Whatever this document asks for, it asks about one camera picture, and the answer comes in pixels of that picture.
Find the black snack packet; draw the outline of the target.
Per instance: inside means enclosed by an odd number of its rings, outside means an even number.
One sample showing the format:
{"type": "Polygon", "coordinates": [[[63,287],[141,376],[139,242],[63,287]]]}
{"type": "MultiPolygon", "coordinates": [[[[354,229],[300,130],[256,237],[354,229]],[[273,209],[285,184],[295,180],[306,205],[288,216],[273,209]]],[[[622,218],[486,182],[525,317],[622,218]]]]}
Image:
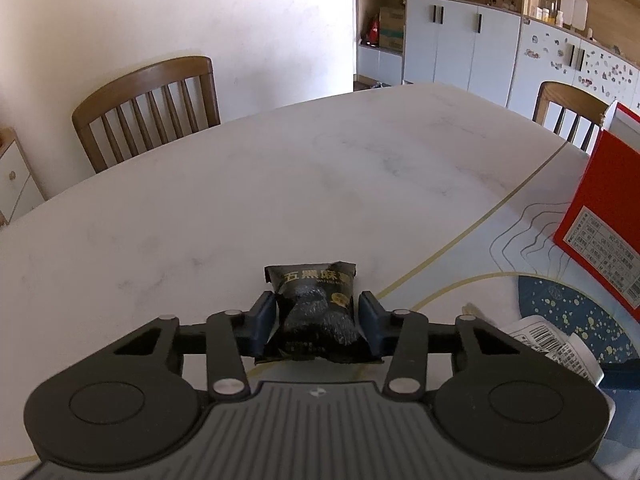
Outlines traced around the black snack packet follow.
{"type": "Polygon", "coordinates": [[[278,306],[278,327],[258,363],[324,359],[338,364],[376,360],[356,322],[353,263],[266,266],[278,306]]]}

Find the blue patterned table mat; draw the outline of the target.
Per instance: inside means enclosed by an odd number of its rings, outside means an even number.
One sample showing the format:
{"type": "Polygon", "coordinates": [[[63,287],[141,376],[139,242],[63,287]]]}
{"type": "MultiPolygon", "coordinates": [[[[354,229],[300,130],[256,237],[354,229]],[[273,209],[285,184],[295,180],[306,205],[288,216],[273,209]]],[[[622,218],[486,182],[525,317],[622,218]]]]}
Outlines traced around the blue patterned table mat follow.
{"type": "Polygon", "coordinates": [[[244,270],[346,260],[384,306],[447,322],[470,302],[497,326],[540,315],[603,364],[638,358],[639,326],[552,240],[586,155],[548,132],[514,143],[347,141],[278,162],[244,270]]]}

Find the clear printed wrapper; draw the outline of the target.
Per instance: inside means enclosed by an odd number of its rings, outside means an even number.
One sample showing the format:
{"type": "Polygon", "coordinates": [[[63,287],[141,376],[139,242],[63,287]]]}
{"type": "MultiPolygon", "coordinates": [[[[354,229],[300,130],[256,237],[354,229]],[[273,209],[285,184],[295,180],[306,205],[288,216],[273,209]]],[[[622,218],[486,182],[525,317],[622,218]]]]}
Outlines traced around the clear printed wrapper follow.
{"type": "MultiPolygon", "coordinates": [[[[604,378],[601,365],[591,350],[582,342],[582,338],[576,334],[568,336],[540,315],[529,315],[509,325],[498,327],[484,315],[479,307],[468,302],[462,307],[457,318],[465,321],[481,320],[487,322],[489,326],[498,328],[506,336],[589,380],[595,386],[600,386],[604,378]]],[[[487,339],[485,336],[491,336],[491,334],[486,333],[486,330],[481,330],[479,335],[475,335],[475,339],[480,345],[480,351],[485,356],[496,352],[497,354],[514,354],[513,344],[505,346],[504,341],[491,337],[487,339]]]]}

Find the red white cardboard box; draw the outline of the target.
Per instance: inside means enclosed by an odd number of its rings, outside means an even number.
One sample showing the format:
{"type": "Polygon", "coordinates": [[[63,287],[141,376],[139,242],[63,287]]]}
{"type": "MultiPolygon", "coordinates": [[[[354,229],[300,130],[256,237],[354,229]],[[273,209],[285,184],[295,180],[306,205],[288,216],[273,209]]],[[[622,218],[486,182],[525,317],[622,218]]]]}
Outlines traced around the red white cardboard box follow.
{"type": "Polygon", "coordinates": [[[614,103],[553,237],[633,318],[639,317],[639,170],[639,115],[614,103]]]}

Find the white drawer sideboard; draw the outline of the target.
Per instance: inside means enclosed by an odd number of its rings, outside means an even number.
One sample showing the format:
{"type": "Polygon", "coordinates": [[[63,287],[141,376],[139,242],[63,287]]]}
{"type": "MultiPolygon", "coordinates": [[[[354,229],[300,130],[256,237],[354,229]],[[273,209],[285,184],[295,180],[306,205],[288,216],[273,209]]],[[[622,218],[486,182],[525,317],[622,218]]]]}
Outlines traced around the white drawer sideboard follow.
{"type": "Polygon", "coordinates": [[[46,200],[15,131],[4,127],[0,138],[0,217],[1,227],[5,228],[46,200]]]}

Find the wooden chair by cabinets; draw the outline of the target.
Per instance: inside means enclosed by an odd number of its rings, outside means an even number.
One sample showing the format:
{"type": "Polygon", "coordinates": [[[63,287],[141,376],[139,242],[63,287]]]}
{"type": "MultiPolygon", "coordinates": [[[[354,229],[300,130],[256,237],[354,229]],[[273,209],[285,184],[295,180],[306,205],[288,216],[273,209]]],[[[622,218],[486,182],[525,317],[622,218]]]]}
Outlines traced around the wooden chair by cabinets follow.
{"type": "Polygon", "coordinates": [[[601,129],[608,104],[569,84],[544,81],[538,90],[533,121],[544,126],[551,107],[559,110],[551,131],[588,153],[601,129]]]}

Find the cardboard box in shelf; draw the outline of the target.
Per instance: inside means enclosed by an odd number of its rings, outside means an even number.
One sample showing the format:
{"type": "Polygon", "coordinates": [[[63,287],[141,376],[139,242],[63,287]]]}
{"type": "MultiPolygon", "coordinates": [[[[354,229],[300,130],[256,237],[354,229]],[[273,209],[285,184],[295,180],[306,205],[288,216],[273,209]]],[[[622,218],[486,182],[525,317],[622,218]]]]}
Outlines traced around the cardboard box in shelf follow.
{"type": "Polygon", "coordinates": [[[378,17],[378,46],[401,53],[404,48],[405,10],[381,8],[378,17]]]}

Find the wooden chair by wall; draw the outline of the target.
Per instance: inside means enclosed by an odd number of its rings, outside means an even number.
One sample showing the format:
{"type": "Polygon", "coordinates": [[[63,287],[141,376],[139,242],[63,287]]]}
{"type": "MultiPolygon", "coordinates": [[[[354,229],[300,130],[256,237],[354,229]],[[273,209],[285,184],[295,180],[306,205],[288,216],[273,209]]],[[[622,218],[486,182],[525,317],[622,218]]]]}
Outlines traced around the wooden chair by wall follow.
{"type": "Polygon", "coordinates": [[[221,124],[214,64],[204,55],[170,58],[91,93],[72,124],[94,172],[221,124]]]}

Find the white wall cabinets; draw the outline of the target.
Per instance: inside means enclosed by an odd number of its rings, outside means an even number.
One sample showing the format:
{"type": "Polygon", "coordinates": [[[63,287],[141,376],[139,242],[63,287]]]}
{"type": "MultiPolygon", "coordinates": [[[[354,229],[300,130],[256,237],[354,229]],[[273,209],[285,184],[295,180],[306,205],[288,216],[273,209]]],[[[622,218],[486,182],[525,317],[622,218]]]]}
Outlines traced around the white wall cabinets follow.
{"type": "Polygon", "coordinates": [[[399,51],[362,44],[357,74],[381,84],[441,82],[532,117],[546,81],[639,107],[639,69],[542,21],[454,0],[407,0],[399,51]]]}

